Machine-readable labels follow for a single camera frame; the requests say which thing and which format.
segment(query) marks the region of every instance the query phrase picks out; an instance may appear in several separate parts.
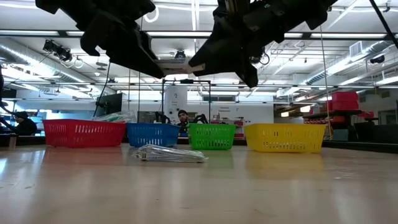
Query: person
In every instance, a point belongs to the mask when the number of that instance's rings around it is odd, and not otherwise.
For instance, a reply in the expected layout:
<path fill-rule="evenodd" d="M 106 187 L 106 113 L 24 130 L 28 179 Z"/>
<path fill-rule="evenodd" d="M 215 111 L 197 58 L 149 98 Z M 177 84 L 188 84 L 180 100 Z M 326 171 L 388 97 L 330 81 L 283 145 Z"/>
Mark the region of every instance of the person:
<path fill-rule="evenodd" d="M 18 123 L 16 127 L 7 123 L 2 117 L 0 117 L 0 122 L 20 136 L 30 136 L 36 132 L 37 126 L 28 116 L 29 115 L 25 111 L 16 112 L 15 121 Z"/>
<path fill-rule="evenodd" d="M 178 111 L 178 118 L 180 120 L 178 126 L 186 126 L 188 124 L 188 113 L 185 110 Z"/>
<path fill-rule="evenodd" d="M 178 123 L 177 126 L 180 126 L 180 133 L 186 133 L 188 124 L 188 113 L 185 110 L 179 110 L 178 118 L 180 120 L 180 123 Z"/>

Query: clear plastic package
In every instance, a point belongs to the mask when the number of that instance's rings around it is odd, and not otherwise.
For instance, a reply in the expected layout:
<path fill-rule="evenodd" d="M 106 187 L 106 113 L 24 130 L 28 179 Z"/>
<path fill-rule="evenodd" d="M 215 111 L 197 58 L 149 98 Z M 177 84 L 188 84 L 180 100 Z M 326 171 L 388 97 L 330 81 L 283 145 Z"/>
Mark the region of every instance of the clear plastic package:
<path fill-rule="evenodd" d="M 135 158 L 142 161 L 163 161 L 163 162 L 206 162 L 207 157 L 200 151 L 184 149 L 172 149 L 169 147 L 145 145 L 140 147 L 135 153 Z"/>
<path fill-rule="evenodd" d="M 93 121 L 106 121 L 106 122 L 125 122 L 125 123 L 136 123 L 136 112 L 134 110 L 130 111 L 120 111 L 100 117 L 93 118 Z"/>

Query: red basket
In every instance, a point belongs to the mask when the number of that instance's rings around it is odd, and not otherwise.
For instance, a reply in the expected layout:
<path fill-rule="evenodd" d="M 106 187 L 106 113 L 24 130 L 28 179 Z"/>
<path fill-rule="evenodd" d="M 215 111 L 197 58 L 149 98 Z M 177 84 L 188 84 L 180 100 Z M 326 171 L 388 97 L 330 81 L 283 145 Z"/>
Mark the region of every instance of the red basket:
<path fill-rule="evenodd" d="M 333 110 L 358 110 L 359 104 L 355 101 L 333 102 Z"/>
<path fill-rule="evenodd" d="M 122 143 L 126 125 L 79 119 L 43 120 L 45 143 L 66 147 L 114 147 Z"/>
<path fill-rule="evenodd" d="M 358 101 L 358 94 L 355 91 L 346 91 L 346 92 L 335 92 L 331 94 L 331 100 L 333 102 L 338 101 Z"/>

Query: red bin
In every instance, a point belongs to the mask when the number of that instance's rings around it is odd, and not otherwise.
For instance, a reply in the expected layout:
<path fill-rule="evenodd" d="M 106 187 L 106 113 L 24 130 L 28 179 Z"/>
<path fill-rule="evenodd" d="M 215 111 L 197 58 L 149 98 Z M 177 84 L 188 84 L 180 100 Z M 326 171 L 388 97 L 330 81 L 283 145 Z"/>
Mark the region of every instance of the red bin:
<path fill-rule="evenodd" d="M 43 120 L 45 143 L 66 147 L 114 147 L 122 143 L 126 125 L 79 119 Z"/>

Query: table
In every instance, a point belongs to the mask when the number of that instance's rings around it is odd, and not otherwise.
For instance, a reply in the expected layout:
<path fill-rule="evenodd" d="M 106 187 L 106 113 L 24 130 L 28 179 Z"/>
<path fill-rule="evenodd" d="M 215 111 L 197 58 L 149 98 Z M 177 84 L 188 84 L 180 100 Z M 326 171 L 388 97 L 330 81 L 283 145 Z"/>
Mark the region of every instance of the table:
<path fill-rule="evenodd" d="M 235 146 L 205 152 L 206 164 L 182 164 L 142 162 L 131 153 L 127 145 L 0 152 L 2 222 L 337 224 L 398 218 L 393 154 L 328 148 L 264 154 Z"/>

